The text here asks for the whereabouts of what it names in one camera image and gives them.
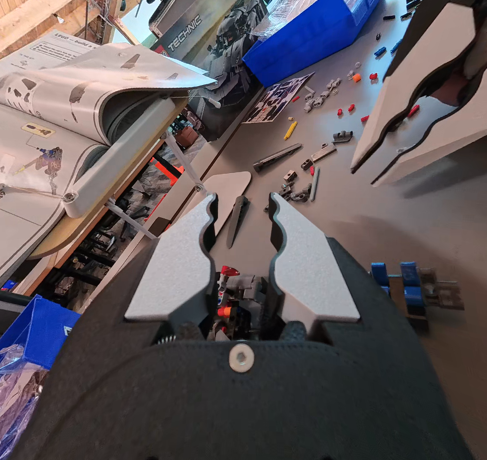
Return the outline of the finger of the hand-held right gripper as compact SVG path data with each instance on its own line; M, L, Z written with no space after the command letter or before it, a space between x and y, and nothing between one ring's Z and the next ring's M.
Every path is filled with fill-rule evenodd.
M352 174L377 151L391 126L405 118L428 84L464 54L475 36L472 6L450 1L439 11L426 2L417 8L357 143Z
M372 186L396 182L486 136L486 38L476 41L463 71L467 83L456 92L456 109L435 120L415 145L401 149Z

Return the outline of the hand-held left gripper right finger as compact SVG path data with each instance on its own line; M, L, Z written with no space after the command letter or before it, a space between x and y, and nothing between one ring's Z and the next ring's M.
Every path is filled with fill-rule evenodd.
M284 323L300 322L312 336L322 322L361 319L326 234L276 192L269 194L269 280L280 298Z

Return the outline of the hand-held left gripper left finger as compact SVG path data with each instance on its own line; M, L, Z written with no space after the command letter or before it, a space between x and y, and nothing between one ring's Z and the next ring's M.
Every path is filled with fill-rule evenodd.
M217 194L209 193L161 234L125 312L128 321L168 322L177 330L185 323L199 325L209 315L218 203Z

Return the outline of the blue and black lego subassembly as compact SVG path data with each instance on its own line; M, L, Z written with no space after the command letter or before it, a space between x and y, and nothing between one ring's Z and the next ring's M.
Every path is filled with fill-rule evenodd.
M438 280L434 268L419 268L416 262L401 262L400 274L389 274L385 263L374 262L369 275L417 333L429 332L428 307L465 310L459 284Z

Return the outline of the large lego vehicle assembly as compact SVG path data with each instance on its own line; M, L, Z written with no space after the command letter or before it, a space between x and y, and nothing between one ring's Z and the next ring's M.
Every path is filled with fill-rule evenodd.
M216 309L206 341L276 341L284 329L278 298L265 277L223 266L216 274Z

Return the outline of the dark grey curved lego panel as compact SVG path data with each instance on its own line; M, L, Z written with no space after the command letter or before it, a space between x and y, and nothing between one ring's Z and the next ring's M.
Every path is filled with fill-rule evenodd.
M228 249L230 249L234 244L236 234L240 229L241 223L247 214L249 203L250 202L245 195L240 195L235 200L228 226L228 235L226 241Z

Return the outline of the long dark grey lego beam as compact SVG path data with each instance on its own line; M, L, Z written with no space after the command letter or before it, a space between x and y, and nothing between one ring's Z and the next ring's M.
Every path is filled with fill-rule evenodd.
M293 144L289 147L280 149L279 151L277 151L271 155L265 156L265 157L257 160L253 164L253 169L257 173L259 173L260 171L262 171L266 167L276 163L277 161L283 159L284 157L291 155L291 154L294 154L296 151L300 150L301 147L302 147L302 144L297 143L297 144Z

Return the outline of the lego sticker sheet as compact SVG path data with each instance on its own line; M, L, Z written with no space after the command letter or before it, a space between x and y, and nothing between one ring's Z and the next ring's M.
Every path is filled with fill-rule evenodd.
M314 73L282 81L267 88L241 123L273 122Z

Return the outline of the lego instruction booklet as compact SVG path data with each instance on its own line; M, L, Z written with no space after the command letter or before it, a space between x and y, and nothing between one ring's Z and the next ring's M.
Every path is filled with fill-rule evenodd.
M141 45L106 44L57 67L1 76L1 107L50 122L102 145L82 165L87 172L158 98L212 86L203 69Z

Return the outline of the lego set box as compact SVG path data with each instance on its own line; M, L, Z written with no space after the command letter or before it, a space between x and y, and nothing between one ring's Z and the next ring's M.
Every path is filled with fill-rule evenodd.
M224 135L260 91L260 81L242 58L257 41L252 29L266 14L263 0L196 0L151 46L215 80L193 89L187 104L206 141Z

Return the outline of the person's right hand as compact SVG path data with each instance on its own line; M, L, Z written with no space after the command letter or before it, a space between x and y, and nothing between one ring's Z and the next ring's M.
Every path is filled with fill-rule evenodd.
M452 75L430 96L452 107L459 106L459 94L468 84L469 80L463 73L454 72Z

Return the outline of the blue plastic bin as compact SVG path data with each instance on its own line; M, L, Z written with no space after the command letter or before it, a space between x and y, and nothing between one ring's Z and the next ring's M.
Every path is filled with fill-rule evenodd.
M348 47L380 0L317 0L265 41L256 41L242 58L264 87Z

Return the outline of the white book stand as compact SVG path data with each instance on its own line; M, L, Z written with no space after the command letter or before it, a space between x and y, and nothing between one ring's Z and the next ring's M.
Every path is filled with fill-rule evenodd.
M44 257L74 241L163 137L187 105L187 95L158 97L101 158L78 177L102 145L1 107L1 274L27 258Z

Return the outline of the blue bin with white tag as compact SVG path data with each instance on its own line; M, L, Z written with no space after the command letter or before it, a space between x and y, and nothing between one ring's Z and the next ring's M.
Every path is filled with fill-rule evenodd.
M50 370L80 314L35 297L1 337L1 349L24 347L27 361Z

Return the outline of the printed paper sheet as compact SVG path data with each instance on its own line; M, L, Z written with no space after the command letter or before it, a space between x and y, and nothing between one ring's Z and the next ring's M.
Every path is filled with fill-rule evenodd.
M57 67L98 48L90 41L53 30L1 59L1 76Z

